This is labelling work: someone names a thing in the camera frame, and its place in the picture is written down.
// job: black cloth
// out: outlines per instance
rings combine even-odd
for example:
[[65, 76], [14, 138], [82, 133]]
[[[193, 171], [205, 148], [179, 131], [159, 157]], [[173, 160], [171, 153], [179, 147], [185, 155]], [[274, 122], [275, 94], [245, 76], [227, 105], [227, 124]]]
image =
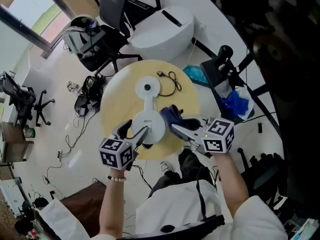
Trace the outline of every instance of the black cloth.
[[151, 189], [150, 198], [154, 192], [160, 189], [164, 189], [171, 185], [184, 184], [188, 182], [193, 182], [197, 180], [198, 172], [201, 168], [204, 168], [198, 176], [199, 180], [206, 180], [212, 186], [214, 185], [210, 171], [205, 167], [197, 158], [197, 156], [188, 148], [185, 148], [182, 153], [179, 155], [179, 164], [182, 174], [182, 178], [179, 173], [173, 171], [166, 171], [165, 174], [159, 178], [157, 183]]

